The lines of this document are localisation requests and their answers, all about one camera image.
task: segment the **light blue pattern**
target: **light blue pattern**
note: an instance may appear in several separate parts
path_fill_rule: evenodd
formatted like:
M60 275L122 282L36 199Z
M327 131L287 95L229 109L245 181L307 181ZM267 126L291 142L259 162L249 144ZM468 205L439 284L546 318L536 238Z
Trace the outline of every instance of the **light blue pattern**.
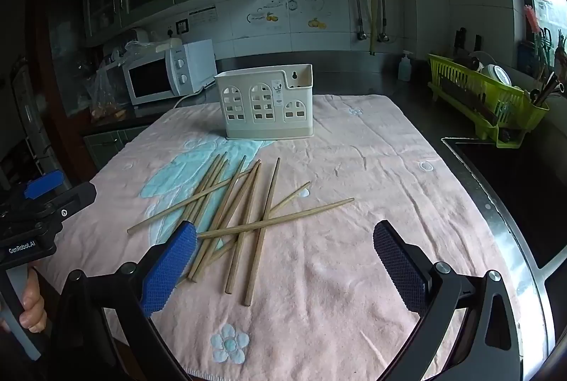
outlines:
M226 179L234 174L242 157L246 155L246 168L256 156L258 149L272 142L227 140L214 135L187 141L184 144L186 152L179 154L155 173L140 191L140 197L144 198L161 196L158 203L146 211L146 216L150 217L188 198L217 154L227 152L227 158L230 160L230 165L222 175L222 179ZM197 226L197 232L202 232L210 224L225 191L226 188L213 193L205 214ZM150 225L148 230L150 245L163 243L169 238L182 212L183 209L180 208Z
M230 357L232 363L241 365L246 359L242 349L249 343L250 337L247 334L236 331L231 324L224 324L220 329L220 334L214 334L211 337L213 360L216 363L222 363Z

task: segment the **white microwave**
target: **white microwave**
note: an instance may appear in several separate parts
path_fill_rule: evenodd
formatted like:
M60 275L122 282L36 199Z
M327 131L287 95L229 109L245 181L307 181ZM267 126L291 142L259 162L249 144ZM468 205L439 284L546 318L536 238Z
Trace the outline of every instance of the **white microwave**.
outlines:
M217 75L212 40L152 53L122 69L134 105L198 93Z

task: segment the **pipe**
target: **pipe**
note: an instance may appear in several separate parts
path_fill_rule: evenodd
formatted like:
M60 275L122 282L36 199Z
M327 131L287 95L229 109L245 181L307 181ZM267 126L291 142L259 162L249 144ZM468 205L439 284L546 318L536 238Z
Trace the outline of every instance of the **pipe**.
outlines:
M366 33L364 32L364 24L362 23L362 12L360 9L360 0L356 0L356 5L358 9L358 40L366 40Z

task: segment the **microwave door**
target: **microwave door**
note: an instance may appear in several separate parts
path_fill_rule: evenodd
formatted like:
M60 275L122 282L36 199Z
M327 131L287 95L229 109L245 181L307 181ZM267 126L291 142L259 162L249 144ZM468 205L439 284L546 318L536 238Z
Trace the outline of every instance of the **microwave door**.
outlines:
M134 105L176 96L169 80L168 56L164 56L163 52L156 55L136 60L124 68L130 100Z

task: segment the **finger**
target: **finger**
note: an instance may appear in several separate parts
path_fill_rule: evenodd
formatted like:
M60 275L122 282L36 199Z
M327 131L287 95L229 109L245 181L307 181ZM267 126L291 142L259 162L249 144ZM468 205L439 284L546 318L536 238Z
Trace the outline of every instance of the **finger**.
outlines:
M45 330L46 324L47 324L47 312L43 311L43 315L41 316L40 321L36 323L34 326L30 327L29 331L31 331L32 333L40 333L43 330Z
M20 315L20 323L24 328L29 328L39 323L44 313L43 304L43 298L40 296L39 301L30 310Z
M24 310L30 310L40 300L38 273L34 269L28 270L28 282L22 295L22 306Z

